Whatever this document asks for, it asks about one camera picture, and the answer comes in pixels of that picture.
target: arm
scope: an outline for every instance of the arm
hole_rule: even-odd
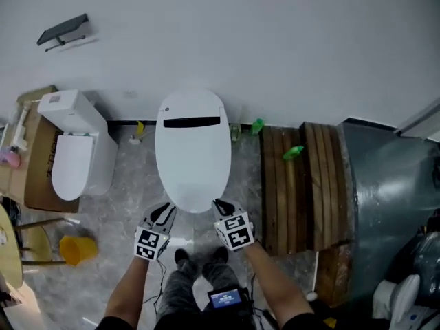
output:
[[[105,316],[123,319],[133,329],[138,327],[148,268],[148,261],[136,256],[133,258],[125,275],[110,296]]]
[[[280,329],[294,316],[313,313],[301,289],[272,261],[260,243],[244,250]]]

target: chair leg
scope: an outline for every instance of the chair leg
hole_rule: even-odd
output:
[[[64,218],[62,217],[58,217],[56,219],[49,219],[49,220],[43,220],[43,221],[37,221],[36,223],[26,223],[24,225],[18,225],[18,226],[14,226],[14,229],[16,231],[20,231],[20,230],[25,230],[27,228],[34,228],[36,226],[44,226],[44,225],[49,225],[51,223],[56,223],[58,221],[64,220]]]
[[[65,265],[65,261],[21,261],[25,266],[55,266],[55,265]]]

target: black shoe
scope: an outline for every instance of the black shoe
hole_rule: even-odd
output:
[[[181,260],[188,260],[189,258],[190,255],[183,248],[179,248],[176,253],[174,253],[174,261],[176,262],[176,264],[178,264],[178,262],[180,262]]]
[[[212,255],[212,259],[220,259],[224,263],[227,263],[229,259],[228,249],[224,246],[218,247]]]

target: smart toilet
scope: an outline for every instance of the smart toilet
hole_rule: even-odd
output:
[[[225,190],[231,167],[228,118],[208,90],[177,91],[160,106],[156,161],[170,199],[186,212],[211,209]]]
[[[105,194],[118,152],[107,121],[78,90],[44,95],[38,112],[64,132],[58,136],[52,168],[56,194],[65,201]]]

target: cardboard box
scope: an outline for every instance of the cardboard box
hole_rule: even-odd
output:
[[[0,193],[27,208],[54,212],[77,212],[79,199],[64,201],[52,186],[52,167],[58,136],[63,132],[38,114],[43,95],[58,91],[55,86],[23,94],[17,100],[22,105],[32,102],[24,122],[27,150],[19,150],[21,165],[12,169],[0,165]],[[11,146],[16,127],[9,126],[3,146]]]

